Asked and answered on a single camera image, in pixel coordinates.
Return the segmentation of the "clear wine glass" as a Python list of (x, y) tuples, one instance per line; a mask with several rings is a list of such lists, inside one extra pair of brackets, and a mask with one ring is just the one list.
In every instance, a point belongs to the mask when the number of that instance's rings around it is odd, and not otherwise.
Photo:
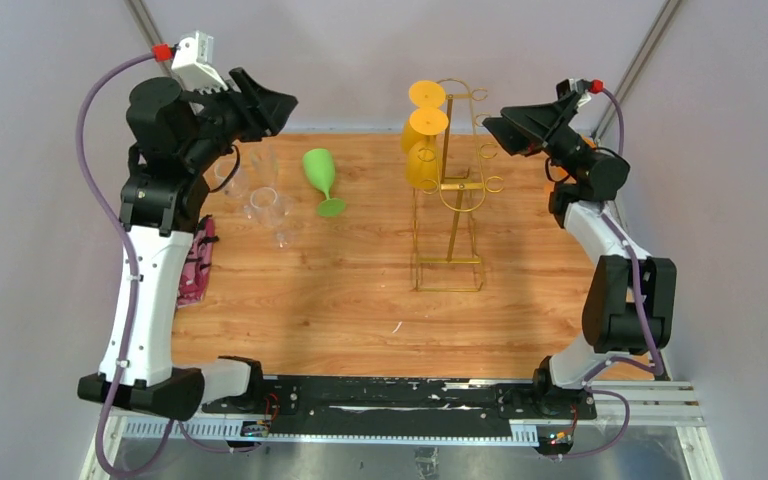
[(249, 216), (271, 233), (277, 248), (289, 248), (292, 235), (287, 217), (291, 207), (286, 196), (273, 187), (260, 187), (250, 194), (247, 208)]
[(274, 187), (279, 172), (276, 153), (271, 145), (257, 144), (243, 155), (238, 148), (220, 158), (213, 166), (215, 185), (212, 193), (247, 202), (251, 193), (261, 187)]

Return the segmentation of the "green plastic glass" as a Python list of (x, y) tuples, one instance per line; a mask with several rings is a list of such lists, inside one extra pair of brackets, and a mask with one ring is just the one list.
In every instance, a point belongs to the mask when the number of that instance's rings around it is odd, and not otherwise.
[(324, 148), (315, 148), (302, 157), (303, 169), (309, 183), (320, 191), (325, 199), (317, 206), (316, 212), (322, 217), (335, 217), (341, 214), (346, 203), (332, 197), (330, 190), (336, 179), (336, 167), (331, 152)]

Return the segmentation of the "yellow plastic glass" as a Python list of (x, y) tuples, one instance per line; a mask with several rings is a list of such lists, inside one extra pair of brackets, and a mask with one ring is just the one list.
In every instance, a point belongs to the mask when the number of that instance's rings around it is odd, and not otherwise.
[(438, 135), (418, 142), (408, 153), (405, 153), (407, 155), (405, 177), (413, 188), (429, 190), (436, 187), (439, 158), (436, 145)]
[(442, 110), (447, 100), (446, 92), (440, 84), (430, 80), (417, 81), (410, 86), (408, 95), (415, 109), (402, 129), (400, 145), (404, 153), (449, 127), (449, 117)]

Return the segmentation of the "orange plastic glass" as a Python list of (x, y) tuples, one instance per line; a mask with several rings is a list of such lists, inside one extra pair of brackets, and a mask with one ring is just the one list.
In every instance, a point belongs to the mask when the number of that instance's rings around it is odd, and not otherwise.
[(576, 182), (584, 178), (594, 163), (596, 144), (576, 132), (557, 137), (548, 145), (550, 163), (561, 168)]

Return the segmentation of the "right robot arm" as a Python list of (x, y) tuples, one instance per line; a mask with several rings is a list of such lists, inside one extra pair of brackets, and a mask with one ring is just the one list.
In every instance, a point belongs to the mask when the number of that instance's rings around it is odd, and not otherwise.
[(535, 369), (529, 398), (544, 417), (556, 417), (589, 399), (591, 381), (616, 364), (653, 376), (666, 372), (661, 350), (670, 338), (677, 267), (641, 247), (611, 215), (630, 173), (617, 151), (590, 145), (569, 125), (582, 94), (552, 103), (508, 106), (483, 126), (508, 154), (543, 154), (565, 178), (555, 182), (548, 210), (593, 262), (581, 332)]

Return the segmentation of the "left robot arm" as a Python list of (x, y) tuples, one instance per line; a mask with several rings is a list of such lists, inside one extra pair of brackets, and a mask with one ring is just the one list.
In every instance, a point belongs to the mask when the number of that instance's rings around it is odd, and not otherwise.
[(298, 104), (242, 68), (230, 80), (201, 93), (155, 77), (130, 93), (126, 121), (135, 141), (113, 217), (124, 251), (120, 292), (103, 359), (78, 381), (82, 400), (175, 421), (217, 400), (243, 413), (265, 403), (258, 361), (222, 356), (177, 366), (171, 355), (179, 283), (209, 193), (206, 170), (237, 143), (277, 135)]

